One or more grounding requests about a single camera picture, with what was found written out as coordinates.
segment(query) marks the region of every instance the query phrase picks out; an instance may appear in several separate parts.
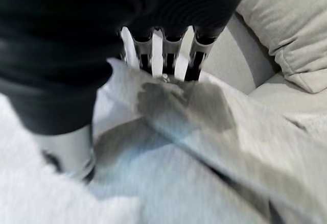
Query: sofa cushion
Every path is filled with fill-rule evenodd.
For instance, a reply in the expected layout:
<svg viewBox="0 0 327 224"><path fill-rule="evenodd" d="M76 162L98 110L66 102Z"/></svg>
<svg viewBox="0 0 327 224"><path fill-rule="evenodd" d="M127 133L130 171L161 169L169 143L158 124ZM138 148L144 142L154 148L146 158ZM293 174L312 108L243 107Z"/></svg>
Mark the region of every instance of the sofa cushion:
<svg viewBox="0 0 327 224"><path fill-rule="evenodd" d="M327 0L242 0L238 12L287 80L310 93L327 88Z"/></svg>
<svg viewBox="0 0 327 224"><path fill-rule="evenodd" d="M181 54L185 57L189 56L193 36L193 30L189 28L181 48ZM204 71L246 94L271 78L279 69L257 36L236 15L215 42L203 66Z"/></svg>
<svg viewBox="0 0 327 224"><path fill-rule="evenodd" d="M327 112L327 89L317 94L309 94L285 80L281 73L276 74L249 96L282 113Z"/></svg>

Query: cloth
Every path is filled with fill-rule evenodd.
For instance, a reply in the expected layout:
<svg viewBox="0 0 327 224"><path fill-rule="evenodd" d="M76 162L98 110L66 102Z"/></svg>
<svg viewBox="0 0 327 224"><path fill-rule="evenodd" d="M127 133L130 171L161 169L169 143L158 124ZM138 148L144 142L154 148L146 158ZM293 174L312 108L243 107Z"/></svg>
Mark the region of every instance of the cloth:
<svg viewBox="0 0 327 224"><path fill-rule="evenodd" d="M323 116L275 114L205 74L167 83L110 63L88 186L44 165L0 97L1 223L327 222Z"/></svg>

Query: gray fabric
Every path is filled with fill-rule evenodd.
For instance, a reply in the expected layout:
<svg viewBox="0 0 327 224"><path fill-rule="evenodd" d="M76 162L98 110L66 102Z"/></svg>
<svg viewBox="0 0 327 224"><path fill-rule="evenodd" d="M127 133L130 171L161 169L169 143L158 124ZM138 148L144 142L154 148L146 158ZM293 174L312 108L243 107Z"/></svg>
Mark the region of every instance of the gray fabric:
<svg viewBox="0 0 327 224"><path fill-rule="evenodd" d="M238 12L287 80L310 93L327 88L327 0L242 0Z"/></svg>
<svg viewBox="0 0 327 224"><path fill-rule="evenodd" d="M285 80L281 73L257 88L250 97L274 111L283 113L327 112L327 90L309 94Z"/></svg>
<svg viewBox="0 0 327 224"><path fill-rule="evenodd" d="M193 30L186 33L181 53L189 56ZM234 15L219 36L203 70L218 77L239 91L249 94L271 78L279 67L268 56L252 30Z"/></svg>
<svg viewBox="0 0 327 224"><path fill-rule="evenodd" d="M0 97L1 223L327 222L327 148L319 139L211 76L166 84L110 62L88 187L44 167ZM111 128L106 120L122 111L125 123Z"/></svg>

